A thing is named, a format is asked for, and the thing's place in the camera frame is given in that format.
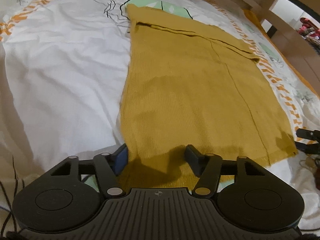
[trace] circular pad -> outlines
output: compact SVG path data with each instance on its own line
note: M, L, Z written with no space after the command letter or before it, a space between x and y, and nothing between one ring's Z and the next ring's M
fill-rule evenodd
M256 209L272 210L280 206L282 200L278 193L269 189L254 189L249 191L244 199L246 203Z
M69 176L49 176L19 192L12 208L22 228L59 232L89 220L100 204L99 193L89 185Z
M65 208L71 201L71 193L63 189L49 189L36 197L36 205L39 208L51 211Z
M304 210L300 194L284 182L252 177L218 194L217 205L225 218L254 232L279 232L297 225Z

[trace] crosshair marking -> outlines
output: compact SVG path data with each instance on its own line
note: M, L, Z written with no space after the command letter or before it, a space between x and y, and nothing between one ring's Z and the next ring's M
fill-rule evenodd
M163 194L163 192L160 191L160 190L158 190L158 191L155 192L155 195L157 195L158 197L161 196L162 194Z

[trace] bedsheet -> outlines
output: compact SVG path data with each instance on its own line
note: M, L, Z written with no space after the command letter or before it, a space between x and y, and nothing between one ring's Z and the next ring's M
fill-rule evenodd
M206 1L32 0L4 13L1 233L17 227L11 203L27 183L69 155L92 158L123 143L119 105L130 60L128 3L215 25L247 42L260 57L257 67L286 112L294 139L312 143L294 132L298 127L320 130L319 98L238 6ZM305 229L320 227L320 194L308 163L299 153L268 168L302 194L306 209L300 227Z

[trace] bed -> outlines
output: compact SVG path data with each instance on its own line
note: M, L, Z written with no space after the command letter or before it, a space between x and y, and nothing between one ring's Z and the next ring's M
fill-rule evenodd
M229 0L0 0L1 236L18 229L11 203L25 185L67 156L89 159L124 143L119 109L130 61L129 3L162 7L246 42L293 139L314 143L295 131L320 130L319 97L246 17L252 14ZM302 195L299 227L319 228L312 158L292 153L267 169Z

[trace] black gripper pad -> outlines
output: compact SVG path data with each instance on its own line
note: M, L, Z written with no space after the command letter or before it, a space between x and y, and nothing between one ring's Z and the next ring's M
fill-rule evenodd
M29 240L293 240L299 236L294 229L259 234L237 228L219 215L211 200L194 198L186 188L134 188L125 197L107 200L98 215L80 228L53 234L24 229L21 234Z

